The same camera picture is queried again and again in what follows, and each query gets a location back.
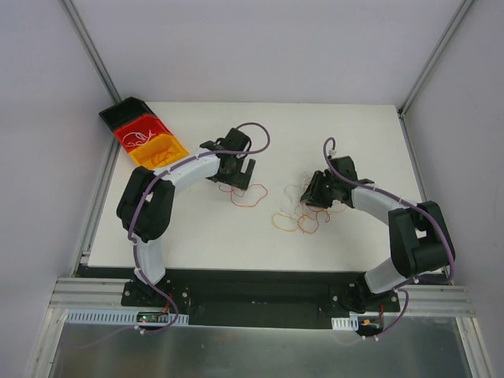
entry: metal frame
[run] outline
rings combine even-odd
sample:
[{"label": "metal frame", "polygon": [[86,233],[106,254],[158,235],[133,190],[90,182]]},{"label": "metal frame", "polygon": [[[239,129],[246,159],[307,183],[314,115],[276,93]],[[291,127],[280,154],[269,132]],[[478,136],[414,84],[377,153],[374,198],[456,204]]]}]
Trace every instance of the metal frame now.
[{"label": "metal frame", "polygon": [[[54,287],[50,309],[131,309],[120,303],[128,280],[60,278]],[[476,316],[467,289],[460,286],[407,285],[408,317]],[[152,310],[133,307],[137,310]]]},{"label": "metal frame", "polygon": [[[86,50],[91,63],[95,67],[98,76],[103,82],[111,99],[117,103],[121,100],[107,69],[102,61],[95,44],[93,43],[84,22],[79,15],[72,0],[59,0],[64,11],[80,38],[83,48]],[[406,145],[412,160],[413,170],[417,178],[422,199],[425,200],[425,191],[421,171],[408,136],[404,116],[415,101],[425,81],[432,73],[437,62],[443,55],[459,29],[465,16],[468,14],[476,0],[463,0],[456,13],[451,19],[441,39],[436,44],[429,56],[421,74],[418,76],[411,91],[406,97],[404,104],[398,111],[399,120],[405,136]],[[102,178],[94,197],[89,220],[79,247],[79,256],[76,259],[74,273],[80,263],[87,260],[92,242],[95,237],[99,217],[106,198],[113,168],[119,152],[119,144],[114,140],[109,148],[105,164],[102,168]],[[35,349],[29,374],[35,377],[46,377],[50,373],[50,367],[54,360],[57,343],[61,335],[64,320],[69,309],[116,309],[124,310],[120,305],[123,287],[127,280],[107,279],[80,279],[61,278],[57,281],[49,308],[43,322],[42,331]],[[455,317],[461,333],[462,343],[469,361],[471,372],[474,376],[490,377],[492,371],[485,350],[480,329],[477,323],[473,304],[464,287],[457,286],[408,286],[410,294],[409,308],[406,312],[408,317]]]},{"label": "metal frame", "polygon": [[415,84],[406,96],[406,100],[399,108],[399,114],[401,117],[404,117],[404,115],[408,113],[408,110],[417,98],[418,93],[424,86],[425,81],[433,72],[437,62],[443,56],[443,53],[447,49],[447,47],[450,45],[453,36],[459,29],[462,21],[465,19],[475,2],[476,0],[463,0],[453,17],[451,17],[450,23],[435,45],[434,50],[431,52],[431,55],[428,57],[427,62],[420,72],[420,75],[417,77],[417,80],[415,80]]}]

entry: black bracket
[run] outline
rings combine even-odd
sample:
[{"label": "black bracket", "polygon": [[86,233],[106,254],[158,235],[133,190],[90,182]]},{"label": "black bracket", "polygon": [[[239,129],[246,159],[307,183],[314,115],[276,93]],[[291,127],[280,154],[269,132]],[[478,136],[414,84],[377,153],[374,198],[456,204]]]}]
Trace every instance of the black bracket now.
[{"label": "black bracket", "polygon": [[[124,229],[129,229],[143,192],[154,178],[154,172],[142,166],[132,172],[116,211]],[[159,238],[168,228],[174,195],[175,187],[171,181],[159,180],[154,185],[152,198],[144,202],[135,223],[134,232],[143,242]]]},{"label": "black bracket", "polygon": [[[368,179],[358,179],[354,161],[350,156],[333,158],[330,159],[330,162],[334,169],[347,179],[359,183],[372,183]],[[353,208],[351,192],[354,188],[354,185],[341,180],[329,169],[325,169],[323,172],[316,171],[300,201],[305,202],[308,206],[328,209],[336,200]]]},{"label": "black bracket", "polygon": [[[417,206],[439,224],[455,259],[455,249],[439,205],[426,201]],[[388,213],[388,227],[392,262],[405,278],[448,265],[447,252],[434,227],[418,212],[412,209],[392,210]],[[419,238],[416,230],[425,232],[425,236]]]},{"label": "black bracket", "polygon": [[[180,313],[188,313],[191,305],[191,290],[187,285],[173,282],[165,276],[156,287],[171,296]],[[166,305],[166,298],[134,276],[124,285],[120,303],[127,307],[163,308]]]},{"label": "black bracket", "polygon": [[[156,286],[189,315],[189,324],[228,327],[331,329],[333,317],[349,317],[346,293],[362,272],[270,272],[167,269]],[[165,306],[165,299],[134,278],[121,304]],[[393,292],[367,298],[364,310],[400,311]]]},{"label": "black bracket", "polygon": [[[232,128],[225,138],[219,138],[216,142],[204,142],[200,147],[211,151],[245,151],[250,149],[250,138],[240,130]],[[220,158],[219,171],[215,176],[208,177],[214,183],[226,183],[232,187],[246,190],[249,187],[250,178],[254,171],[255,160],[250,159],[246,171],[242,172],[245,156],[217,154]]]}]

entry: rubber band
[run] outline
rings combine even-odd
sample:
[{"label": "rubber band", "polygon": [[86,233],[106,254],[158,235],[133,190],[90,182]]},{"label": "rubber band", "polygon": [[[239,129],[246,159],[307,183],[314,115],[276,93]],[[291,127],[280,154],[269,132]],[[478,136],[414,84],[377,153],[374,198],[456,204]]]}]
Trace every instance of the rubber band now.
[{"label": "rubber band", "polygon": [[[296,227],[295,227],[295,228],[292,228],[291,230],[288,230],[288,229],[286,229],[286,228],[282,228],[282,227],[280,227],[280,226],[279,226],[278,224],[276,224],[276,222],[275,222],[275,216],[277,216],[277,217],[284,217],[284,218],[287,218],[287,219],[290,219],[290,220],[292,220],[292,221],[296,222]],[[273,226],[275,226],[275,228],[278,228],[279,230],[282,230],[282,231],[285,231],[285,232],[294,232],[294,231],[296,231],[296,230],[299,228],[299,226],[297,225],[297,223],[298,223],[298,222],[296,221],[296,219],[294,219],[294,218],[293,218],[292,216],[290,216],[290,215],[285,215],[285,214],[278,213],[278,212],[277,212],[277,213],[273,213],[273,215],[272,215],[272,217],[271,217],[271,220],[272,220],[272,222],[273,222]]]},{"label": "rubber band", "polygon": [[255,207],[255,206],[257,206],[257,205],[258,205],[258,203],[259,203],[259,202],[260,202],[260,201],[261,201],[264,197],[266,197],[266,196],[268,195],[268,189],[266,189],[266,187],[265,187],[262,183],[255,183],[254,185],[250,185],[246,191],[248,191],[248,190],[249,190],[249,189],[251,189],[252,187],[256,187],[256,186],[257,186],[257,187],[262,187],[262,188],[265,190],[265,193],[264,193],[264,195],[263,195],[262,197],[260,197],[260,198],[259,198],[259,199],[258,199],[258,200],[257,200],[257,201],[253,204],[253,205],[240,205],[239,203],[236,203],[236,202],[233,200],[233,194],[234,194],[234,195],[237,195],[237,194],[235,193],[235,191],[234,191],[234,190],[233,190],[233,191],[231,191],[231,193],[229,194],[229,196],[230,196],[230,198],[231,198],[231,202],[232,202],[232,204],[233,204],[233,205],[235,205],[235,206],[238,206],[238,207]]},{"label": "rubber band", "polygon": [[[242,205],[240,203],[237,203],[235,202],[235,200],[233,199],[233,195],[235,195],[236,197],[240,197],[240,198],[243,198],[245,197],[245,194],[248,192],[249,189],[251,189],[252,187],[262,187],[264,190],[265,190],[265,193],[264,195],[262,195],[254,204],[251,204],[251,205]],[[239,195],[238,193],[236,193],[236,188],[235,187],[231,187],[231,190],[230,191],[226,191],[224,189],[222,189],[221,185],[219,185],[219,190],[220,191],[223,191],[224,193],[229,193],[229,199],[231,200],[231,203],[235,206],[238,206],[238,207],[255,207],[258,205],[258,203],[268,195],[268,189],[262,184],[262,183],[255,183],[254,185],[250,185],[246,191],[242,191],[243,193],[241,195]]]}]

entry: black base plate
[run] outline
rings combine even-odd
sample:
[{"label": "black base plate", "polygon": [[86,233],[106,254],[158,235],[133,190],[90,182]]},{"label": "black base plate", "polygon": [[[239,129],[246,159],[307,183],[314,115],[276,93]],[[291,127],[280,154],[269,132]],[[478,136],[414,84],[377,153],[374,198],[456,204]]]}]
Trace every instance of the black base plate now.
[{"label": "black base plate", "polygon": [[[348,317],[338,294],[361,272],[270,272],[168,269],[158,287],[172,295],[189,324],[228,327],[330,329]],[[121,304],[163,307],[166,301],[136,278],[124,285]],[[396,295],[368,302],[366,311],[400,310]]]}]

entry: wire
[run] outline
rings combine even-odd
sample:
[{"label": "wire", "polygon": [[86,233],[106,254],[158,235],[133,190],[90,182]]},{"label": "wire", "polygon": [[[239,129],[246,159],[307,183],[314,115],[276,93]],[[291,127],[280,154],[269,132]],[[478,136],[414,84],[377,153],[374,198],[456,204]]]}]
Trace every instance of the wire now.
[{"label": "wire", "polygon": [[388,198],[392,198],[396,202],[398,202],[402,205],[408,206],[413,211],[416,211],[417,213],[419,213],[421,216],[423,216],[425,219],[427,219],[432,224],[432,227],[434,228],[435,233],[437,234],[437,236],[441,240],[441,243],[443,244],[443,247],[444,247],[445,251],[447,252],[448,264],[450,266],[450,274],[445,280],[434,280],[434,279],[428,279],[426,277],[421,277],[421,276],[419,278],[421,278],[422,280],[434,281],[434,282],[437,282],[440,284],[448,284],[449,282],[451,282],[453,280],[454,274],[455,274],[454,257],[453,257],[453,254],[451,253],[450,245],[448,243],[446,236],[443,233],[443,230],[439,226],[438,222],[432,217],[432,215],[430,215],[429,213],[427,213],[423,209],[419,208],[418,206],[415,206],[413,203],[410,203],[410,202],[398,197],[397,195],[392,194],[389,191],[385,191],[384,189],[380,189],[378,187],[371,187],[369,185],[365,185],[363,183],[358,183],[357,181],[347,179],[345,176],[343,176],[341,173],[339,173],[331,164],[330,158],[327,154],[327,146],[328,146],[329,142],[332,142],[332,149],[333,150],[336,148],[336,140],[333,137],[328,138],[324,142],[323,152],[324,152],[325,162],[328,164],[328,167],[331,170],[331,172],[334,173],[340,180],[342,180],[346,183],[349,183],[350,185],[354,185],[356,187],[363,187],[363,188],[368,189],[370,191],[377,191],[378,193],[381,193],[382,195],[386,195]]},{"label": "wire", "polygon": [[389,332],[393,327],[395,327],[395,325],[404,317],[404,314],[406,313],[406,310],[408,309],[408,304],[410,303],[410,293],[408,293],[408,291],[404,290],[404,289],[398,289],[398,291],[401,291],[402,293],[404,293],[404,295],[406,296],[406,299],[404,301],[404,306],[402,307],[402,311],[401,313],[399,314],[398,317],[396,317],[394,319],[394,321],[392,322],[391,325],[389,325],[388,327],[386,327],[381,333],[380,335],[384,335],[386,334],[387,332]]},{"label": "wire", "polygon": [[243,195],[238,195],[236,192],[235,192],[235,189],[232,189],[231,190],[231,193],[229,194],[229,197],[231,199],[231,202],[233,205],[235,206],[238,206],[238,207],[255,207],[258,205],[258,203],[268,195],[268,189],[262,184],[262,183],[255,183],[254,185],[250,185],[249,186],[249,189],[251,189],[252,187],[262,187],[264,190],[265,190],[265,193],[253,204],[253,205],[240,205],[239,203],[236,203],[234,200],[233,200],[233,194],[240,197],[240,198],[243,198],[245,196],[245,193],[248,191],[248,189],[246,191],[243,191]]},{"label": "wire", "polygon": [[[293,220],[294,222],[296,222],[296,227],[295,228],[292,228],[291,230],[287,229],[287,228],[282,228],[280,227],[278,224],[276,224],[275,222],[275,217],[284,217],[284,218],[287,218],[287,219],[291,219]],[[290,215],[286,215],[286,214],[283,214],[282,212],[276,212],[276,213],[273,213],[272,215],[272,222],[273,222],[273,226],[275,226],[276,228],[278,228],[279,230],[282,230],[282,231],[285,231],[285,232],[294,232],[296,231],[298,228],[299,228],[299,225],[298,225],[298,222],[296,221],[296,219],[294,219],[292,216]]]},{"label": "wire", "polygon": [[[243,198],[245,197],[245,193],[248,192],[249,189],[251,189],[252,187],[262,187],[264,190],[265,190],[265,193],[264,195],[262,195],[253,205],[241,205],[239,203],[236,203],[235,200],[233,199],[233,195],[235,195],[236,197],[240,197],[240,198]],[[258,203],[268,195],[268,188],[265,187],[262,183],[255,183],[254,185],[250,185],[245,191],[242,191],[243,194],[242,195],[239,195],[237,192],[236,192],[236,188],[235,187],[231,187],[231,190],[230,191],[226,191],[224,189],[222,189],[221,185],[219,185],[219,190],[220,191],[223,191],[224,193],[229,193],[229,198],[231,200],[231,203],[235,206],[238,206],[238,207],[255,207],[258,205]]]},{"label": "wire", "polygon": [[199,158],[203,158],[205,156],[210,156],[210,155],[216,155],[216,154],[225,154],[225,155],[252,155],[252,154],[259,154],[262,151],[266,150],[269,147],[269,144],[271,143],[271,137],[269,135],[268,130],[262,124],[259,124],[257,122],[246,122],[244,124],[241,124],[241,125],[237,126],[236,128],[239,129],[239,128],[242,128],[242,127],[247,126],[247,125],[257,126],[260,129],[262,129],[262,131],[265,132],[265,135],[266,135],[266,144],[262,148],[260,148],[259,150],[254,150],[254,151],[231,151],[231,150],[206,151],[206,152],[201,153],[198,156],[192,155],[192,156],[187,157],[187,158],[185,158],[185,159],[183,159],[181,161],[178,161],[177,163],[174,163],[173,165],[170,165],[168,169],[166,169],[165,171],[161,172],[159,175],[155,176],[152,181],[150,181],[150,183],[147,185],[146,190],[143,192],[142,197],[139,200],[139,204],[136,206],[135,212],[133,213],[132,222],[130,223],[130,226],[129,226],[129,229],[128,229],[128,239],[133,243],[133,258],[135,259],[135,267],[136,267],[139,275],[142,277],[143,282],[145,282],[147,285],[149,285],[149,287],[151,287],[159,295],[161,295],[162,297],[164,297],[171,304],[171,306],[175,310],[175,314],[176,314],[174,316],[174,318],[169,323],[167,323],[167,325],[165,325],[162,328],[159,328],[159,329],[157,329],[155,331],[145,332],[147,334],[150,334],[150,335],[157,334],[157,333],[163,332],[165,329],[169,328],[172,324],[174,324],[177,321],[177,319],[179,317],[179,309],[178,309],[176,303],[173,301],[173,299],[171,299],[164,291],[162,291],[159,288],[157,288],[156,285],[154,285],[149,280],[149,278],[147,278],[147,276],[145,275],[145,273],[142,270],[142,266],[140,265],[140,261],[139,261],[139,257],[138,257],[138,254],[139,254],[138,240],[137,240],[136,237],[134,237],[136,221],[139,218],[140,210],[142,209],[143,204],[145,203],[145,201],[147,199],[147,196],[151,193],[152,189],[154,188],[154,185],[159,180],[161,180],[164,176],[166,176],[169,172],[172,172],[175,169],[178,169],[178,168],[182,167],[185,164],[188,164],[188,163],[190,163],[190,162],[192,162],[194,160],[197,160]]}]

